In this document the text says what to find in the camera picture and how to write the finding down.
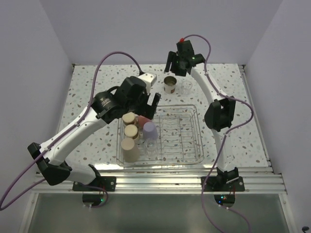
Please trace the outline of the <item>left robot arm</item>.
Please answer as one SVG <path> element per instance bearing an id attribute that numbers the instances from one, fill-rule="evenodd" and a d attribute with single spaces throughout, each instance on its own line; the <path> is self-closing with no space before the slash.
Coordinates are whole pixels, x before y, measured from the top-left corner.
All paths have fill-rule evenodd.
<path id="1" fill-rule="evenodd" d="M 148 99 L 156 80 L 156 75 L 150 73 L 125 78 L 120 86 L 92 97 L 80 115 L 57 135 L 41 144 L 29 145 L 28 151 L 48 184 L 73 181 L 84 184 L 89 190 L 97 190 L 101 178 L 95 166 L 68 164 L 65 159 L 91 134 L 127 113 L 153 119 L 161 95 L 155 93 L 151 105 Z"/>

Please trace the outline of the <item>steel cup with cork band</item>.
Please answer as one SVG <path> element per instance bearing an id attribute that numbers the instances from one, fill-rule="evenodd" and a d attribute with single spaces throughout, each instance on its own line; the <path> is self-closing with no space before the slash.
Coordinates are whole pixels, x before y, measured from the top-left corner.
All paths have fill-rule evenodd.
<path id="1" fill-rule="evenodd" d="M 138 127 L 134 124 L 129 124 L 124 128 L 124 134 L 126 137 L 132 138 L 135 143 L 140 140 L 140 133 Z"/>

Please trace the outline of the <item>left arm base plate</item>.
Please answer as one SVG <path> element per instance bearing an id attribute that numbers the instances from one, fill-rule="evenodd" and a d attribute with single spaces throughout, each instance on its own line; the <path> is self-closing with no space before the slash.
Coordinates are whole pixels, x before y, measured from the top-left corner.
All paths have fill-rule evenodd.
<path id="1" fill-rule="evenodd" d="M 116 189 L 117 178 L 115 176 L 101 176 L 96 178 L 90 184 L 73 183 L 73 191 L 91 192 L 91 191 L 107 191 L 114 192 Z"/>

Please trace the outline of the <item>tall beige cup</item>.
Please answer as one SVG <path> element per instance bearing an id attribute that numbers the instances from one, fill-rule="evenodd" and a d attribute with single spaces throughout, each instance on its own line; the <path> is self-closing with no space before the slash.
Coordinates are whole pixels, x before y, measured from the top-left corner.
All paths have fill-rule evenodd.
<path id="1" fill-rule="evenodd" d="M 132 138 L 124 138 L 122 140 L 121 150 L 125 162 L 133 163 L 139 159 L 140 151 Z"/>

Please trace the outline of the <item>large clear glass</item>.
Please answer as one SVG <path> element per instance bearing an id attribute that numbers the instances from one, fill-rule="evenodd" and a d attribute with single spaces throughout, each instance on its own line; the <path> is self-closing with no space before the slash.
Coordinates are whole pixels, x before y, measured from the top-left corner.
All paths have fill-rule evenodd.
<path id="1" fill-rule="evenodd" d="M 144 153 L 150 158 L 155 158 L 159 154 L 159 143 L 156 139 L 148 138 L 144 141 Z"/>

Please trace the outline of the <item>steel cork-band cup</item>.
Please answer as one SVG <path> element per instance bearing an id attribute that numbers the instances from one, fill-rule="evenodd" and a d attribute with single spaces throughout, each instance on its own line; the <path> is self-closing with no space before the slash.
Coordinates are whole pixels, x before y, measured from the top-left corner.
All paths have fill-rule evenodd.
<path id="1" fill-rule="evenodd" d="M 122 121 L 125 126 L 127 125 L 138 125 L 137 116 L 133 112 L 126 113 L 122 116 Z"/>
<path id="2" fill-rule="evenodd" d="M 173 76 L 167 76 L 163 81 L 163 89 L 166 93 L 172 94 L 175 92 L 177 80 Z"/>

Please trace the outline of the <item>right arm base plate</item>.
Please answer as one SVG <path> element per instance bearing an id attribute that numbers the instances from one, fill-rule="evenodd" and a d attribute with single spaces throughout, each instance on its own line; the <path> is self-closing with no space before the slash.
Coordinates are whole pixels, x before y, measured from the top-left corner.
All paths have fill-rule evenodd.
<path id="1" fill-rule="evenodd" d="M 230 183 L 225 183 L 225 184 L 220 184 L 219 182 L 216 181 L 216 177 L 211 176 L 208 178 L 206 182 L 204 182 L 205 177 L 201 177 L 201 186 L 204 186 L 204 192 L 244 192 L 245 191 L 245 186 L 244 186 L 244 181 L 243 178 L 240 176 L 237 180 L 230 182 Z"/>

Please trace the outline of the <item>small clear glass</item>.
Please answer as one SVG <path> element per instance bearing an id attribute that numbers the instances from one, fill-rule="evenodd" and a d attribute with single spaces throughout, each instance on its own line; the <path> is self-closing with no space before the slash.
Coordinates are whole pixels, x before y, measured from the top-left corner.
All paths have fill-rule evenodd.
<path id="1" fill-rule="evenodd" d="M 192 89 L 192 82 L 190 81 L 184 81 L 181 84 L 181 93 L 183 95 L 188 95 L 191 93 L 191 89 Z"/>

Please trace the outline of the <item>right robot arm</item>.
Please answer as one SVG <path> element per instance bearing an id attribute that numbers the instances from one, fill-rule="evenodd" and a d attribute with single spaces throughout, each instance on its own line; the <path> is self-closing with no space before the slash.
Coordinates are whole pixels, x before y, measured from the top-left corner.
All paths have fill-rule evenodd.
<path id="1" fill-rule="evenodd" d="M 195 54 L 189 40 L 180 39 L 176 44 L 177 51 L 168 54 L 165 72 L 171 72 L 177 76 L 191 75 L 201 87 L 208 100 L 209 107 L 204 115 L 204 120 L 211 129 L 217 149 L 215 177 L 209 177 L 202 183 L 206 191 L 225 191 L 233 189 L 239 182 L 239 172 L 234 164 L 230 138 L 226 131 L 232 126 L 236 101 L 231 100 L 221 92 L 215 79 L 208 73 L 205 58 L 201 54 Z"/>

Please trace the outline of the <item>coral red plastic cup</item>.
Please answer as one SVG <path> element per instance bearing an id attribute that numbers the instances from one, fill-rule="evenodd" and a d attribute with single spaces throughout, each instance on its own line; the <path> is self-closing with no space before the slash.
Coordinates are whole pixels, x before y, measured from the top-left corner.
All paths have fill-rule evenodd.
<path id="1" fill-rule="evenodd" d="M 151 120 L 148 119 L 148 118 L 146 118 L 146 117 L 144 117 L 144 116 L 138 116 L 138 126 L 139 126 L 140 128 L 143 128 L 144 125 L 145 125 L 146 123 L 148 123 L 148 122 L 151 122 Z"/>

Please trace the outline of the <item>purple plastic cup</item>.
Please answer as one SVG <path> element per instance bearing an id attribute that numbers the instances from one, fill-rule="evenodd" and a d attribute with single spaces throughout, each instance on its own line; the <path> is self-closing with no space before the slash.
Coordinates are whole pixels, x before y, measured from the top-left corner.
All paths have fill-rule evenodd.
<path id="1" fill-rule="evenodd" d="M 144 140 L 152 139 L 157 141 L 158 140 L 158 132 L 156 125 L 153 122 L 147 122 L 143 126 L 143 138 Z"/>

